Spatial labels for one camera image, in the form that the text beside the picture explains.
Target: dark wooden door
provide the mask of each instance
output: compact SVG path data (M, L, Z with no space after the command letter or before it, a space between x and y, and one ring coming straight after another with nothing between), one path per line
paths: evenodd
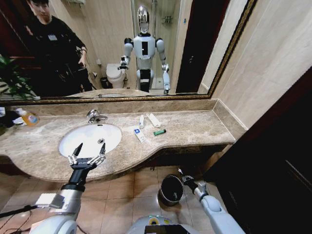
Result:
M41 96L38 80L42 78L41 64L36 60L25 26L34 17L25 0L0 1L0 54L11 59L19 66L19 73L31 78L29 84Z
M197 93L229 0L193 0L177 93Z
M311 78L312 67L204 175L246 233L311 232Z

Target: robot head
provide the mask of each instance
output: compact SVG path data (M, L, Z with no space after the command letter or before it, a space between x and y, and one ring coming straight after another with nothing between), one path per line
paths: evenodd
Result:
M145 6L140 6L137 11L137 19L140 25L141 33L146 34L148 32L148 24L150 22L150 16L148 9Z

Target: chrome faucet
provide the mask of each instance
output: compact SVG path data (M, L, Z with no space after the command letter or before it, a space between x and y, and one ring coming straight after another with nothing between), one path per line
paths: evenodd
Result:
M87 114L87 118L90 118L88 123L99 122L101 120L107 120L108 117L105 115L100 115L97 110L91 110Z

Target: sink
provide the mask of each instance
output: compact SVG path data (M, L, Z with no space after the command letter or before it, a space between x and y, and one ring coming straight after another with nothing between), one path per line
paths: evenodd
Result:
M117 98L117 97L124 97L124 96L125 96L124 94L99 94L98 95L99 98L110 98L110 97Z
M59 144L59 152L67 157L81 143L83 147L78 155L80 157L95 157L105 140L105 153L112 151L121 140L121 130L111 124L92 124L75 128L68 132Z

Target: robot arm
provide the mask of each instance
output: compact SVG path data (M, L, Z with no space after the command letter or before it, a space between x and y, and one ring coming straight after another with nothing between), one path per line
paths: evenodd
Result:
M121 57L120 66L118 67L118 70L120 69L129 69L129 63L130 63L130 56L133 49L133 41L130 38L125 39L125 55Z
M95 169L105 159L105 142L96 157L77 158L83 144L80 144L71 156L70 166L74 170L67 184L62 186L60 194L42 194L36 202L37 207L51 207L57 215L43 220L31 230L31 234L75 234L80 211L81 196L89 171Z
M223 209L219 200L207 193L205 182L200 182L197 185L194 182L194 178L189 175L183 175L181 169L179 169L179 172L182 175L183 184L191 188L193 194L201 203L216 234L245 233L235 219Z
M164 81L164 93L167 94L170 90L170 78L169 78L169 65L166 62L166 55L165 55L165 43L163 39L158 38L156 40L156 48L159 53L159 58L161 60L161 68L163 71L163 81Z

